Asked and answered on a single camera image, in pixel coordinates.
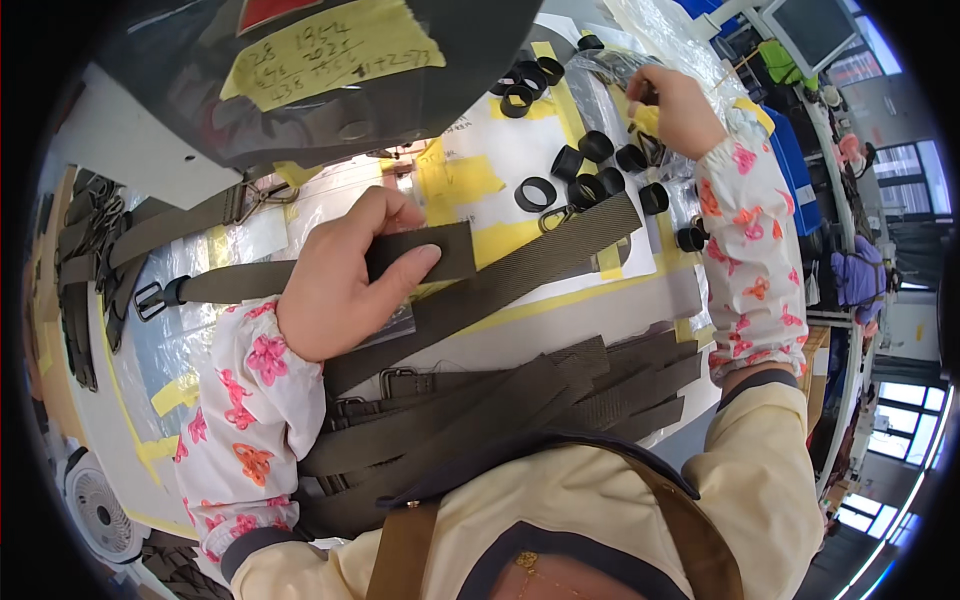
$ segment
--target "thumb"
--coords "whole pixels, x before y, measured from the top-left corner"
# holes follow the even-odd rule
[[[407,252],[394,261],[383,276],[367,287],[363,310],[375,322],[374,331],[390,319],[394,311],[420,285],[440,260],[440,246],[427,244]]]

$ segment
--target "left hand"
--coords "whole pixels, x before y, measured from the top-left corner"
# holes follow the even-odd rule
[[[382,327],[440,260],[440,248],[407,252],[370,283],[364,254],[373,237],[418,228],[423,213],[403,194],[370,187],[343,217],[310,231],[276,323],[287,347],[309,362],[351,350]]]

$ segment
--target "purple jacket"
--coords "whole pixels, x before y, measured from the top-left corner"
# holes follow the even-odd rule
[[[853,248],[859,256],[834,252],[830,256],[830,267],[836,275],[837,300],[840,305],[859,305],[856,321],[867,324],[883,305],[883,297],[875,297],[887,289],[887,271],[883,267],[883,255],[867,238],[857,235],[853,240]]]

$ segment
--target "yellow shirt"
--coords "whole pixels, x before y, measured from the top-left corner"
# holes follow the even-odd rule
[[[792,598],[823,536],[806,435],[804,395],[768,383],[720,411],[704,453],[684,465],[700,507],[736,557],[747,600]],[[693,597],[646,484],[618,455],[577,445],[506,463],[444,498],[424,600],[455,598],[481,555],[519,521],[637,557]],[[380,530],[372,531],[328,558],[300,541],[268,546],[250,554],[230,586],[237,600],[364,598],[379,542]]]

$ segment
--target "stack of straps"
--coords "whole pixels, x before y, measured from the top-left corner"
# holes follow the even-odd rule
[[[301,532],[355,538],[383,523],[375,502],[413,486],[429,470],[479,446],[542,428],[606,431],[638,441],[680,419],[677,392],[700,377],[697,343],[673,331],[605,348],[599,336],[515,369],[405,371],[391,397],[334,401],[324,430],[300,461],[323,497],[303,487]]]

